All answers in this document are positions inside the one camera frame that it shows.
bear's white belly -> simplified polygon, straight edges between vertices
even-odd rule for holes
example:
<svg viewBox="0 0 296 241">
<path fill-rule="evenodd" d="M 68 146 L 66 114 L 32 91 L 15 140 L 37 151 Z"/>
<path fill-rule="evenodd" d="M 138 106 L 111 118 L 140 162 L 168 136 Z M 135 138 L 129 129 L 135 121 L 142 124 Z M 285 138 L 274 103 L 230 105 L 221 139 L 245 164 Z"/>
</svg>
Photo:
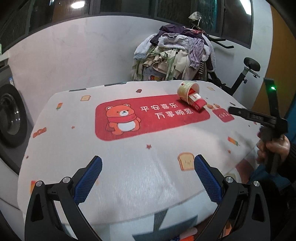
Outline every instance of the bear's white belly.
<svg viewBox="0 0 296 241">
<path fill-rule="evenodd" d="M 122 131 L 131 131 L 136 127 L 136 123 L 134 121 L 127 123 L 118 123 L 118 128 Z"/>
</svg>

blue gripper pad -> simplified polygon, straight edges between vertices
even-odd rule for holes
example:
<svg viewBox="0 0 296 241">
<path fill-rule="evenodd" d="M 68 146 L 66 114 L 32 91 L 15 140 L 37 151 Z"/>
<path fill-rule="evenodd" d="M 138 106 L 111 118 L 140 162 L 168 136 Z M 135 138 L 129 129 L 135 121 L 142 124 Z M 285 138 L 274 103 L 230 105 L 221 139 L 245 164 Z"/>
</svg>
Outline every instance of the blue gripper pad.
<svg viewBox="0 0 296 241">
<path fill-rule="evenodd" d="M 85 202 L 89 192 L 91 191 L 95 181 L 102 171 L 103 163 L 100 157 L 97 157 L 84 173 L 75 187 L 74 202 L 76 205 Z"/>
<path fill-rule="evenodd" d="M 207 165 L 201 157 L 196 156 L 194 159 L 194 170 L 202 182 L 207 194 L 212 202 L 219 205 L 222 201 L 222 189 Z"/>
</svg>

bear face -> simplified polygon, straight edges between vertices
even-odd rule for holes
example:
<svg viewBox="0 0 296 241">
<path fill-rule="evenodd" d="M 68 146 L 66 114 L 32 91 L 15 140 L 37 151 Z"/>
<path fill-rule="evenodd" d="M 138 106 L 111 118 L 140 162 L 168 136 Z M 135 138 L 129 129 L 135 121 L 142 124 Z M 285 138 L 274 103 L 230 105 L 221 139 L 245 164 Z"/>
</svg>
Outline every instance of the bear face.
<svg viewBox="0 0 296 241">
<path fill-rule="evenodd" d="M 106 116 L 107 117 L 121 117 L 132 115 L 135 111 L 130 107 L 130 104 L 108 106 L 106 107 Z"/>
</svg>

human hand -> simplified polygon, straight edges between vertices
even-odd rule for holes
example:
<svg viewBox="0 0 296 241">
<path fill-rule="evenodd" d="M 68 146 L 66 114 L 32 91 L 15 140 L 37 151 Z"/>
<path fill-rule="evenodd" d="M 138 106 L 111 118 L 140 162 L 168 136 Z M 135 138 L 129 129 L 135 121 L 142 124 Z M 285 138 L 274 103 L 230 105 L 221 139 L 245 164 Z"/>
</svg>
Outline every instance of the human hand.
<svg viewBox="0 0 296 241">
<path fill-rule="evenodd" d="M 267 143 L 264 143 L 262 140 L 260 140 L 257 147 L 259 149 L 259 151 L 257 152 L 257 162 L 259 164 L 264 163 L 264 160 L 267 158 L 267 150 L 273 153 L 280 154 L 281 163 L 283 163 L 290 152 L 290 141 L 285 135 L 281 135 L 279 139 L 274 139 Z"/>
</svg>

table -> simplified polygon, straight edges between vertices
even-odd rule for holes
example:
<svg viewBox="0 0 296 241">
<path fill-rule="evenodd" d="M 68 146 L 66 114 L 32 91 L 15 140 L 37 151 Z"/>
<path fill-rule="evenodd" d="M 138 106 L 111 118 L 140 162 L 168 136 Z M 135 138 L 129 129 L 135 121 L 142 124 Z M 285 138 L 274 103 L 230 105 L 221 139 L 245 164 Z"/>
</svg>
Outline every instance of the table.
<svg viewBox="0 0 296 241">
<path fill-rule="evenodd" d="M 260 126 L 229 115 L 229 106 L 243 106 L 208 82 L 197 82 L 208 103 L 197 113 L 178 99 L 180 83 L 127 82 L 53 95 L 38 117 L 22 162 L 17 195 L 22 212 L 35 181 L 57 183 L 98 155 L 102 172 L 79 205 L 93 227 L 155 217 L 163 210 L 161 225 L 168 227 L 174 219 L 170 210 L 194 198 L 203 200 L 197 209 L 204 212 L 195 222 L 209 216 L 215 205 L 203 192 L 191 156 L 202 154 L 223 175 L 233 172 L 259 141 Z M 60 205 L 57 210 L 67 224 Z M 177 218 L 188 220 L 194 212 L 180 213 Z"/>
</svg>

